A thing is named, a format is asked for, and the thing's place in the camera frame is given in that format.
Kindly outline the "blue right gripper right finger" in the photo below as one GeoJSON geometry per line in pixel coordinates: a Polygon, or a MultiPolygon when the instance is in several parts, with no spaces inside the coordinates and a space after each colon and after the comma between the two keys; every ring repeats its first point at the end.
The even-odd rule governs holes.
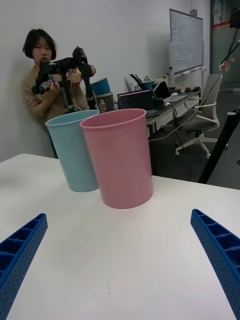
{"type": "Polygon", "coordinates": [[[240,319],[240,239],[198,209],[190,224],[221,284],[237,320],[240,319]]]}

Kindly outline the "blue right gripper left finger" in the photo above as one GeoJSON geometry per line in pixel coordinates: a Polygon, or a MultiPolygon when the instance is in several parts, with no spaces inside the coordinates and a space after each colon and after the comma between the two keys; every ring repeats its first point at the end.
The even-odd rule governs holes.
{"type": "Polygon", "coordinates": [[[48,228],[39,214],[0,243],[0,319],[5,320],[48,228]]]}

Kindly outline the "person's left hand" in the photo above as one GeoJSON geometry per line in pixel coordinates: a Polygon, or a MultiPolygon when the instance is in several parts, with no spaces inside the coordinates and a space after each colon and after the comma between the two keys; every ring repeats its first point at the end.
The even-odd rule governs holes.
{"type": "Polygon", "coordinates": [[[82,81],[82,73],[77,69],[73,71],[70,76],[70,87],[74,89],[75,87],[79,86],[82,81]]]}

